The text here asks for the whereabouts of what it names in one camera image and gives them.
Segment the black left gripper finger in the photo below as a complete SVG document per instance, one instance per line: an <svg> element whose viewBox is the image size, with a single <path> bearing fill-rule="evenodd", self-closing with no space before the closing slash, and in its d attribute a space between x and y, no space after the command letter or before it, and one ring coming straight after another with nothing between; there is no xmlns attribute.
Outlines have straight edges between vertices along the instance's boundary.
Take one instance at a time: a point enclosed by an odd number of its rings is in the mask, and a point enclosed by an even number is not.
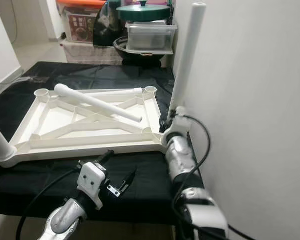
<svg viewBox="0 0 300 240"><path fill-rule="evenodd" d="M130 171L127 176L125 176L124 180L122 181L120 185L120 190L125 191L129 188L129 186L132 184L135 176L136 176L137 169L133 169Z"/></svg>
<svg viewBox="0 0 300 240"><path fill-rule="evenodd" d="M106 153L104 153L104 154L100 155L98 158L96 158L95 164L104 166L105 163L109 161L109 159L112 157L113 154L114 154L113 150L107 150Z"/></svg>

